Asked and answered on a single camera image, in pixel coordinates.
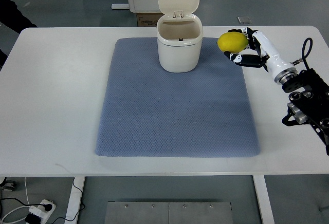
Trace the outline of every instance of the white trash can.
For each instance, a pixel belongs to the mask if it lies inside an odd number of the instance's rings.
[[[198,63],[203,28],[192,14],[200,0],[159,0],[164,14],[157,23],[158,52],[161,66],[169,72],[187,72]]]

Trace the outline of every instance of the screw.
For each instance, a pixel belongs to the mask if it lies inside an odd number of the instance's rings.
[[[329,128],[329,118],[324,118],[323,120],[320,121],[320,125],[323,128]]]
[[[289,95],[289,99],[291,101],[296,101],[296,100],[299,100],[301,98],[301,95],[299,92],[293,92]]]
[[[304,91],[303,96],[305,96],[306,98],[311,98],[313,96],[313,94],[312,94],[312,92]]]

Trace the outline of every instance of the black clothing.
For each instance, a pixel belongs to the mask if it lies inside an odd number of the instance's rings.
[[[0,0],[0,11],[0,22],[17,33],[29,27],[36,27],[35,24],[22,15],[15,2],[11,0]],[[5,63],[6,59],[6,54],[0,50],[0,66]]]

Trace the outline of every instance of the lemon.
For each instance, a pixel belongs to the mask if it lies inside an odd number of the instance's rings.
[[[248,45],[248,40],[242,33],[233,31],[221,35],[217,44],[223,52],[239,53]]]

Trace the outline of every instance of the robotic hand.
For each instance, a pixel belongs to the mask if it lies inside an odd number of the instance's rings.
[[[243,33],[248,40],[246,48],[255,50],[258,55],[238,54],[225,51],[224,55],[240,66],[264,67],[277,84],[290,93],[288,114],[282,119],[286,126],[309,124],[326,146],[329,155],[329,86],[320,76],[308,67],[306,57],[309,55],[313,41],[307,38],[302,48],[302,58],[285,62],[271,41],[260,31],[250,28],[233,29],[229,32]],[[306,43],[309,50],[305,55]],[[304,62],[306,70],[297,72],[294,65]]]

